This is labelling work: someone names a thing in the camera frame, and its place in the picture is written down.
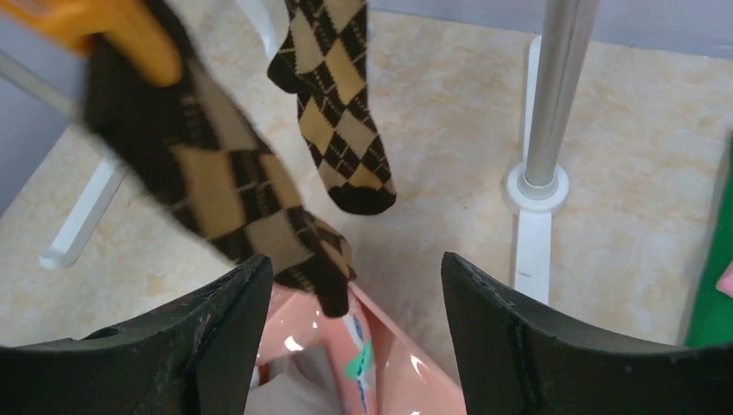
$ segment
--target yellow clothes peg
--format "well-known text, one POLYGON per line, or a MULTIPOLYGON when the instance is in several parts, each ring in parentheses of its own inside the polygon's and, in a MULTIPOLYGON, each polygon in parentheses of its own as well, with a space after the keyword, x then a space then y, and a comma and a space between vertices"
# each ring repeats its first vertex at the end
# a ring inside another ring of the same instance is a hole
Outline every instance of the yellow clothes peg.
POLYGON ((103 34, 149 82, 170 86, 182 59, 142 1, 0 0, 0 11, 76 54, 88 54, 91 35, 103 34))

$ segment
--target white chair leg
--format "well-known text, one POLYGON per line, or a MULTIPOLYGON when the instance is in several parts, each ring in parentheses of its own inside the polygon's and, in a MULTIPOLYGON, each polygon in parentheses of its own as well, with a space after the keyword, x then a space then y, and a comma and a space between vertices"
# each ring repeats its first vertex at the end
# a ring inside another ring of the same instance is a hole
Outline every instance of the white chair leg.
POLYGON ((124 174, 124 168, 114 159, 102 159, 54 241, 39 257, 41 266, 48 269, 64 268, 79 258, 122 183, 124 174))

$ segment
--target sock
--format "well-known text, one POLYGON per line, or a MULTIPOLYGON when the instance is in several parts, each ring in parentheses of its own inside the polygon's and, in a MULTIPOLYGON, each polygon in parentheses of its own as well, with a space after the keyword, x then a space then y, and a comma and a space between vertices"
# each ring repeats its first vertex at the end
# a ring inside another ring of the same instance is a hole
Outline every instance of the sock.
POLYGON ((207 72, 173 11, 161 0, 144 3, 179 49, 183 77, 152 86, 98 36, 86 126, 192 234, 235 264, 268 256, 277 283, 316 295, 326 316, 345 315, 354 277, 346 241, 303 208, 285 167, 207 72))
POLYGON ((367 106, 366 0, 284 0, 290 29, 267 74, 297 94, 297 116, 328 195, 350 214, 396 201, 367 106))

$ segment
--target tiled floor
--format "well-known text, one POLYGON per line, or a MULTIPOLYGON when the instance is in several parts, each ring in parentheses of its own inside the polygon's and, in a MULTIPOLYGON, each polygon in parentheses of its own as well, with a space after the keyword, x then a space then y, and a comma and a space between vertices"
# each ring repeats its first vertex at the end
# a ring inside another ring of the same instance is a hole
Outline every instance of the tiled floor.
MULTIPOLYGON (((298 135, 293 97, 265 77, 259 39, 233 2, 177 0, 221 82, 282 155, 308 206, 354 246, 360 285, 446 371, 456 366, 440 288, 443 252, 507 281, 513 217, 500 181, 519 158, 532 35, 373 13, 372 106, 398 204, 353 217, 330 202, 298 135)), ((593 43, 561 163, 551 305, 607 329, 675 342, 700 272, 733 128, 733 62, 593 43)), ((74 266, 38 253, 96 166, 68 131, 0 220, 0 342, 83 336, 217 278, 126 183, 74 266)))

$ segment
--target silver pole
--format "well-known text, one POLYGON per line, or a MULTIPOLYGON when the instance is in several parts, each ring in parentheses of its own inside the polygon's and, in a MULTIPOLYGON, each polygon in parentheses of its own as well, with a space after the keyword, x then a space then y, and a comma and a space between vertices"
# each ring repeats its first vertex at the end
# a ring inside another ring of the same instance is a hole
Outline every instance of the silver pole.
POLYGON ((72 121, 76 121, 79 113, 78 105, 71 97, 56 89, 55 86, 2 50, 0 50, 0 78, 5 78, 22 91, 51 105, 57 112, 69 117, 72 121))
POLYGON ((599 0, 548 0, 525 178, 552 183, 599 0))

